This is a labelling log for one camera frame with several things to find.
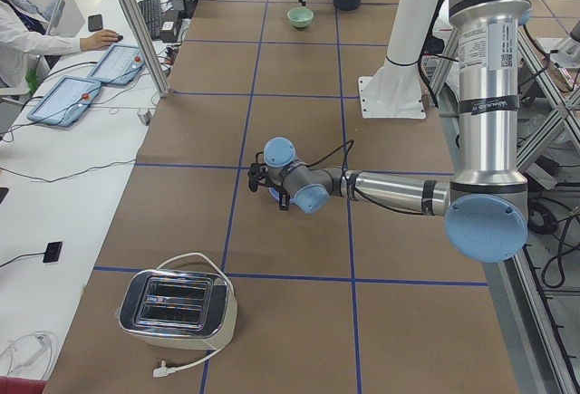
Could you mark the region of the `green bowl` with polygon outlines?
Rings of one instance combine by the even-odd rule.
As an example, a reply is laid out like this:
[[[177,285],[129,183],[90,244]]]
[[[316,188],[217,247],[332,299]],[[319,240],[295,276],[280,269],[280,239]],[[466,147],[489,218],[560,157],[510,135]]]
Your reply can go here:
[[[305,6],[290,9],[286,16],[290,25],[297,29],[308,27],[314,20],[314,12]]]

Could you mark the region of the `white chrome toaster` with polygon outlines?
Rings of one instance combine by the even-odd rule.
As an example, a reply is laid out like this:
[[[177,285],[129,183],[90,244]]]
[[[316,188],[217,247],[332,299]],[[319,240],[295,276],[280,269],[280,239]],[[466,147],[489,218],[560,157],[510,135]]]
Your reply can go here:
[[[126,333],[154,346],[220,350],[233,339],[237,299],[220,274],[149,269],[132,277],[118,320]]]

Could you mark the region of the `black keyboard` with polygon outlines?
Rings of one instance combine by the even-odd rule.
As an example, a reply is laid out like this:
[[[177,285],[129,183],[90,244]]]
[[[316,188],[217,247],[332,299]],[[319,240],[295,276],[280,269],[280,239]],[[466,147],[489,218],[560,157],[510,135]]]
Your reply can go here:
[[[152,39],[160,38],[162,26],[162,8],[160,0],[140,0],[138,8]]]

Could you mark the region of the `far blue teach pendant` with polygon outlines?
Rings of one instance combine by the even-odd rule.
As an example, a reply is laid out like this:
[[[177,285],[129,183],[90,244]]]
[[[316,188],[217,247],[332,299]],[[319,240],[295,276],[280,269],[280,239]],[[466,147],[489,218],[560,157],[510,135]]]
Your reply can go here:
[[[139,47],[116,43],[109,47],[88,78],[102,84],[125,86],[133,81],[143,67],[143,55]]]

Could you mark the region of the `blue teach pendant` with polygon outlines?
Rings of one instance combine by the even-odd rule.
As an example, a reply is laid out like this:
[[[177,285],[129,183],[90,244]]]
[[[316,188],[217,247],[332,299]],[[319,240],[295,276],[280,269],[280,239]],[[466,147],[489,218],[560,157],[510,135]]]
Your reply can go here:
[[[63,76],[28,113],[27,119],[58,127],[72,126],[100,94],[102,83]]]
[[[109,47],[88,78],[102,84],[125,86],[133,81],[143,67],[143,55],[139,47],[116,43]]]

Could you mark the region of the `black smartphone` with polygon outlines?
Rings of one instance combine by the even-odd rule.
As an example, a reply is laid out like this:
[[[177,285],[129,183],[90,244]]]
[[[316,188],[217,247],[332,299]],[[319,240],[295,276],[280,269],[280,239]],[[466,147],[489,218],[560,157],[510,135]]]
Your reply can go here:
[[[87,28],[88,31],[98,32],[103,29],[103,18],[101,14],[89,15],[87,18]]]

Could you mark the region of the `black square pad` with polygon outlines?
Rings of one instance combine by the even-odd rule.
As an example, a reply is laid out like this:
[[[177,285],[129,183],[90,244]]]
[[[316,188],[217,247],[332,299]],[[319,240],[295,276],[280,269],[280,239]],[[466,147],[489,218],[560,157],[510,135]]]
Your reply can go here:
[[[43,253],[43,263],[44,264],[56,263],[60,258],[62,247],[63,247],[62,241],[48,243]]]

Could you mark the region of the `near blue teach pendant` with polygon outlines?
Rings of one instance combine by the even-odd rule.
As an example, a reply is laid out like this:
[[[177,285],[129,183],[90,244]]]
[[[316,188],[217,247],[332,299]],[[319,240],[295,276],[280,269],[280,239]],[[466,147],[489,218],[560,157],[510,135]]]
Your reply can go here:
[[[102,83],[63,76],[28,113],[27,119],[58,127],[72,126],[100,94]]]

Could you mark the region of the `seated person in white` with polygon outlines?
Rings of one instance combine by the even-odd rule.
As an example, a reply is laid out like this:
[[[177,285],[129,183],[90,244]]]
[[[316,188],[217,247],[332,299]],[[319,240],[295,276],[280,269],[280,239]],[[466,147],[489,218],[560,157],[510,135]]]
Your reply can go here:
[[[46,59],[66,54],[104,49],[121,39],[110,29],[88,37],[49,35],[46,26],[58,25],[63,7],[51,1],[44,10],[30,0],[1,0],[1,85],[28,86],[26,74],[49,67]]]

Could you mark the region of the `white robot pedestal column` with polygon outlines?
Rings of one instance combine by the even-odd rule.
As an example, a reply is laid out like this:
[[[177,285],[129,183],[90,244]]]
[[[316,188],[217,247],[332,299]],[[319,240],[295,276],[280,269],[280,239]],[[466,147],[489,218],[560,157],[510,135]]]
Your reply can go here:
[[[358,79],[365,119],[424,119],[418,60],[438,0],[400,0],[384,64]]]

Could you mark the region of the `aluminium frame post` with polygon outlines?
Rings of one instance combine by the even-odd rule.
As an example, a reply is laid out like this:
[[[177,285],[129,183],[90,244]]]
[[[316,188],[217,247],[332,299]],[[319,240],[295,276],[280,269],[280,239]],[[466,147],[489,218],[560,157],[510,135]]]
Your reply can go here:
[[[143,54],[144,62],[149,70],[150,76],[157,88],[159,96],[164,98],[169,93],[169,84],[157,53],[154,49],[152,39],[140,13],[136,0],[118,0],[121,10],[129,24],[138,46]]]

